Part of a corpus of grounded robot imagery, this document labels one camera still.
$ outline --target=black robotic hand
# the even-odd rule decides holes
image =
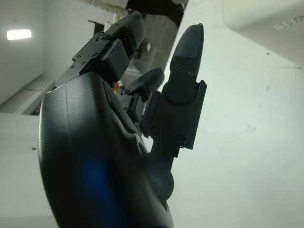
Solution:
[[[95,34],[44,97],[39,161],[61,228],[173,227],[171,165],[179,148],[193,147],[207,87],[196,82],[203,26],[180,39],[162,93],[155,69],[114,94],[144,33],[133,14]],[[141,132],[154,140],[150,153]]]

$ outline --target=fluorescent light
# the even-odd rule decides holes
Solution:
[[[8,40],[31,38],[32,32],[29,29],[10,30],[7,32]]]

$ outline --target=black casing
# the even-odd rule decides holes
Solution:
[[[130,117],[96,73],[46,94],[39,161],[59,227],[173,227],[153,191]]]

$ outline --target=black object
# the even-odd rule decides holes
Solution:
[[[202,39],[202,25],[192,28]],[[39,162],[47,198],[61,228],[173,227],[166,202],[174,185],[170,169],[178,149],[193,146],[206,84],[194,82],[191,93],[187,81],[193,82],[189,77],[196,76],[188,72],[197,75],[199,58],[177,55],[173,64],[180,68],[171,73],[161,94],[155,90],[163,72],[156,69],[121,87],[116,96],[111,85],[121,78],[143,37],[138,14],[95,35],[73,58],[57,88],[44,97]],[[194,45],[202,48],[202,43]],[[184,60],[189,64],[182,65]],[[182,102],[170,97],[177,92],[172,87],[178,81],[187,85],[185,93],[179,91],[184,94],[179,95]],[[151,93],[141,119],[143,103]],[[122,106],[123,99],[129,112]],[[151,153],[135,123],[141,123],[143,133],[154,139]]]
[[[116,96],[134,123],[142,119],[144,103],[164,80],[161,68],[151,70],[135,80],[128,87],[121,86]]]
[[[94,23],[95,27],[94,27],[94,34],[98,33],[98,32],[103,32],[105,25],[103,24],[99,24],[97,21],[92,21],[92,20],[88,20],[88,22]]]

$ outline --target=screw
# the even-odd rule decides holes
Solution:
[[[101,36],[101,39],[107,39],[109,36],[110,36],[110,34],[104,33],[104,34]]]
[[[129,89],[124,89],[124,90],[123,90],[123,94],[127,94],[128,92],[130,92]]]
[[[154,128],[151,129],[150,132],[151,132],[151,135],[158,135],[158,133],[159,133],[160,131],[158,130],[157,127],[154,127]]]
[[[184,138],[184,136],[182,136],[182,135],[178,135],[178,136],[176,137],[176,141],[177,141],[178,144],[182,144],[182,143],[185,142],[185,138]]]
[[[185,65],[189,64],[189,60],[188,60],[188,59],[184,59],[182,62],[183,62]]]

